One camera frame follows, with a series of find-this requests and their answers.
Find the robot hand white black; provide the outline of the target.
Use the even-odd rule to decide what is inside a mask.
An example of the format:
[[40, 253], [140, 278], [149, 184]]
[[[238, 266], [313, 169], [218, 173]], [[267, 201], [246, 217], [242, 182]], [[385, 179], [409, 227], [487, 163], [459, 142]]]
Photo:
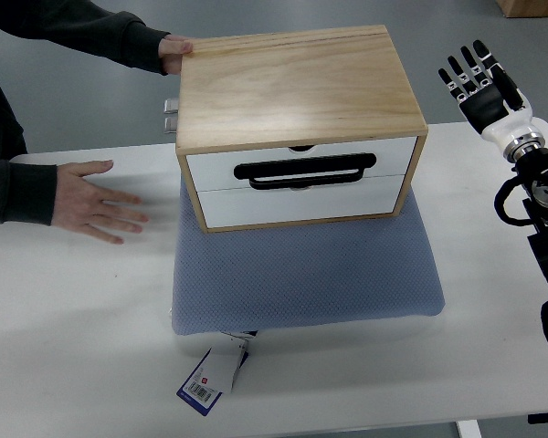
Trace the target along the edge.
[[545, 139], [532, 124], [529, 100], [486, 45], [477, 39], [460, 52], [466, 65], [450, 56], [450, 69], [438, 74], [474, 131], [497, 145], [510, 163], [543, 148]]

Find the person hand on table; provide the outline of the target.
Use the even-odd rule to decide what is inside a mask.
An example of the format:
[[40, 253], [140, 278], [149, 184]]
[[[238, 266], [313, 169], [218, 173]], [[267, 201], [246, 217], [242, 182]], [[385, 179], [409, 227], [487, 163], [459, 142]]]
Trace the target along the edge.
[[112, 245], [124, 243], [119, 233], [141, 233], [149, 217], [133, 209], [142, 202], [140, 197], [86, 180], [112, 167], [112, 160], [59, 165], [51, 224]]

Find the person hand on box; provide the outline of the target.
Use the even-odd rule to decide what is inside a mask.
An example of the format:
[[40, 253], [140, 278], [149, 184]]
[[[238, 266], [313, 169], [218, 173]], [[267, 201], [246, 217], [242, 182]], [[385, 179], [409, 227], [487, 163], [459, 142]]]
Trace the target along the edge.
[[163, 73], [179, 75], [182, 70], [183, 58], [193, 52], [193, 42], [184, 36], [166, 35], [158, 46], [158, 57]]

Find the dark sleeve forearm near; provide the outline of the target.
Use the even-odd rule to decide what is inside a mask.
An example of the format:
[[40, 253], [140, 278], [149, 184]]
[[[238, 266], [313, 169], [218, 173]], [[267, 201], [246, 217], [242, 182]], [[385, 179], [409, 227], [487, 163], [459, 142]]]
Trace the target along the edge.
[[20, 222], [50, 226], [57, 183], [56, 165], [0, 160], [0, 224]]

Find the dark sleeve forearm far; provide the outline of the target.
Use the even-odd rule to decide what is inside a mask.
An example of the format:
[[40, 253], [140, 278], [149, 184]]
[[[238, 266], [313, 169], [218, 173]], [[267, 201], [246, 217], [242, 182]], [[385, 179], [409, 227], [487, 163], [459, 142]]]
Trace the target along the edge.
[[105, 57], [128, 68], [166, 75], [159, 56], [166, 32], [129, 12], [113, 13], [91, 1], [0, 1], [0, 29]]

